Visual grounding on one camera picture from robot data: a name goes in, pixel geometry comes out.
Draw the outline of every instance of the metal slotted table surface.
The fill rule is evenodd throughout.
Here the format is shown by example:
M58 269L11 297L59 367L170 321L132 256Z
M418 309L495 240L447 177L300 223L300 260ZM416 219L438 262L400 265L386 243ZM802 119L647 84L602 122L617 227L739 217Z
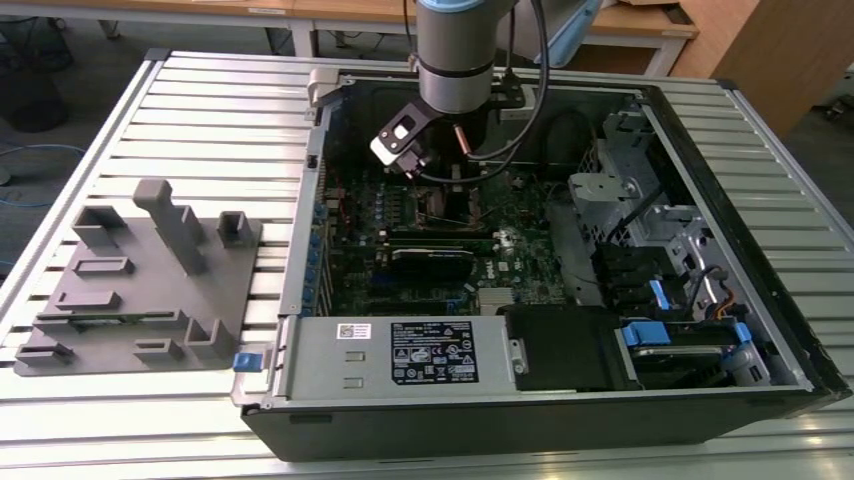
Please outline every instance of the metal slotted table surface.
M192 205L199 217L243 210L264 221L242 341L272 339L311 128L306 85L318 66L404 69L402 63L190 52L144 62L0 291L0 478L847 478L851 398L695 446L290 464L272 456L239 418L228 396L231 371L15 375L16 348L75 248L75 212L82 205L114 205L123 215L142 215L130 198L140 177L168 178L176 203ZM854 236L741 94L705 80L555 76L662 88L851 378Z

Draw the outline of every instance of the sticker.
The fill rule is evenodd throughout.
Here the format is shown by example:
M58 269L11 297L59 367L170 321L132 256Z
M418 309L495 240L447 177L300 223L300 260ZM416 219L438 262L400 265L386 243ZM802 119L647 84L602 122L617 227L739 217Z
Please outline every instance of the sticker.
M284 10L279 8L250 8L250 13L260 13L264 15L284 15Z
M371 338L371 324L339 323L336 338L339 340L368 340Z
M398 385L477 383L471 322L392 323L391 380Z
M682 32L682 31L679 31L679 30L665 30L665 31L662 32L662 35L663 35L665 37L686 37L686 38L690 38L690 37L693 37L693 36L694 36L694 33L691 33L691 32Z

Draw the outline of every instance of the blue tab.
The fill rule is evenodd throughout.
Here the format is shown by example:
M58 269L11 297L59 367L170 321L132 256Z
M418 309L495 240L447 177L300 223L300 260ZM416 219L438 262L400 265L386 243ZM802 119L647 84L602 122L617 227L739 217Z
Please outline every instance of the blue tab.
M635 329L629 326L623 327L621 330L623 331L623 340L626 340L626 346L634 347L635 345L638 345L641 343L641 340L638 340Z
M264 355L262 353L239 353L231 369L239 373L260 372L264 369Z
M667 295L665 295L662 282L659 282L658 280L650 280L650 287L653 287L653 293L655 294L658 308L661 308L662 310L670 310L670 301L667 300Z
M665 322L631 322L622 328L626 346L670 345Z
M741 322L735 324L735 335L738 335L738 341L741 343L746 343L753 340L753 334L750 333L747 324Z

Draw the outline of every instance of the warning label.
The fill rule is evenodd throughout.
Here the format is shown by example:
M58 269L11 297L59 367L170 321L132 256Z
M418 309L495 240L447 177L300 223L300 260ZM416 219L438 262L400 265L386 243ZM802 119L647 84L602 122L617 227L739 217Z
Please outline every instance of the warning label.
M391 379L398 385L478 382L471 322L392 323Z

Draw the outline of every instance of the blue cable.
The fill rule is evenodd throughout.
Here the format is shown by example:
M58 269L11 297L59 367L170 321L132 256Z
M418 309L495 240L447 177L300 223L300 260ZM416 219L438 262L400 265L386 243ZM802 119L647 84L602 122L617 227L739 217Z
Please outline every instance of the blue cable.
M0 142L0 143L5 143L7 145L12 145L13 148L8 149L4 152L0 152L0 157L3 157L4 155L8 155L9 153L15 153L19 152L21 150L30 150L30 149L38 149L38 148L44 148L44 149L59 149L59 150L74 150L75 152L78 152L80 154L80 156L83 156L86 154L86 150L82 149L80 147L75 147L74 145L62 145L59 143L42 143L42 144L36 144L36 145L15 145L13 143L8 143L5 141Z
M79 148L79 147L75 147L74 145L62 145L59 143L42 143L42 144L36 144L36 145L17 145L17 144L15 144L12 142L7 142L5 140L0 140L0 143L5 143L7 145L12 145L13 146L13 148L11 148L9 150L5 150L5 151L0 152L0 157L3 157L4 155L8 155L9 153L20 152L21 150L39 149L39 148L74 150L75 152L78 152L80 154L80 156L86 155L86 150ZM16 202L9 202L7 200L0 200L0 205L7 205L9 207L21 207L21 208L38 208L38 207L47 207L47 206L52 205L52 203L16 203Z
M20 208L38 208L38 207L48 207L54 205L54 203L16 203L16 202L7 202L5 200L0 200L0 205L8 205L9 207L20 207Z

